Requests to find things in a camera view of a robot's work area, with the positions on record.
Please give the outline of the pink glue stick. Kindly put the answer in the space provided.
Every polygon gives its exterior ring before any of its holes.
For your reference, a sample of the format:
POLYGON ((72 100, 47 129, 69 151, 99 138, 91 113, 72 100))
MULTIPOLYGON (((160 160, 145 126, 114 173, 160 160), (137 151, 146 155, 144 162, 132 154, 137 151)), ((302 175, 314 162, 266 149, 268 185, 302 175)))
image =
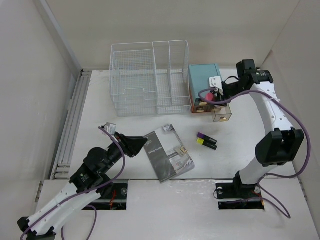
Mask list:
POLYGON ((214 102, 215 101, 215 95, 212 92, 208 92, 205 95, 205 100, 210 101, 210 102, 214 102))

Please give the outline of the clear drawer with gold knob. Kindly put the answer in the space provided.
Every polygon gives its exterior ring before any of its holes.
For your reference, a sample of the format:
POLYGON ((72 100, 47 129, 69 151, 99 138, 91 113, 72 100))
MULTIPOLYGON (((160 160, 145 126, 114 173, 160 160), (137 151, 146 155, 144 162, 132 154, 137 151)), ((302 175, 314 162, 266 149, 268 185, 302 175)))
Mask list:
POLYGON ((232 111, 229 104, 215 105, 211 109, 213 122, 227 122, 232 116, 232 111))

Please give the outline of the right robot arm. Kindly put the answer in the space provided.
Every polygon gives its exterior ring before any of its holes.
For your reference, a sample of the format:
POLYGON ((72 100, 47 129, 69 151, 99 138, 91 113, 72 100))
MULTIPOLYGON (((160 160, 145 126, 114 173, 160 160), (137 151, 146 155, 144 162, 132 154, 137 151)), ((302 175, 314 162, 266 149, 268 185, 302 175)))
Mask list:
MULTIPOLYGON (((177 99, 168 88, 160 93, 160 83, 174 81, 173 61, 158 65, 155 60, 140 57, 115 60, 111 66, 110 89, 114 97, 122 95, 122 117, 131 116, 147 102, 146 93, 157 95, 157 112, 163 114, 176 107, 177 99)), ((303 140, 308 140, 306 129, 295 129, 286 119, 287 110, 276 99, 274 80, 267 70, 256 68, 252 59, 244 59, 236 64, 235 82, 221 79, 216 63, 191 64, 179 70, 188 78, 191 111, 200 108, 215 114, 216 121, 223 118, 231 100, 249 94, 262 118, 265 137, 255 147, 255 158, 249 165, 238 171, 231 183, 217 185, 219 199, 241 199, 253 197, 260 181, 277 166, 291 162, 296 157, 303 140)))

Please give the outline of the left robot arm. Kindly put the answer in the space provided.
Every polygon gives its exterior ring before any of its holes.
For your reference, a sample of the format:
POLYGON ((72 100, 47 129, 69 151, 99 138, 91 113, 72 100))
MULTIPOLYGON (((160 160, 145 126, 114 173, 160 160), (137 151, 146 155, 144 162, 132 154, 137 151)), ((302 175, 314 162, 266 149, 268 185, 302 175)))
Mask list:
POLYGON ((58 231, 78 212, 99 198, 111 195, 113 183, 107 172, 126 155, 133 158, 139 154, 147 139, 119 135, 118 142, 107 149, 92 148, 81 167, 69 182, 45 207, 29 217, 17 221, 26 240, 53 240, 58 231))

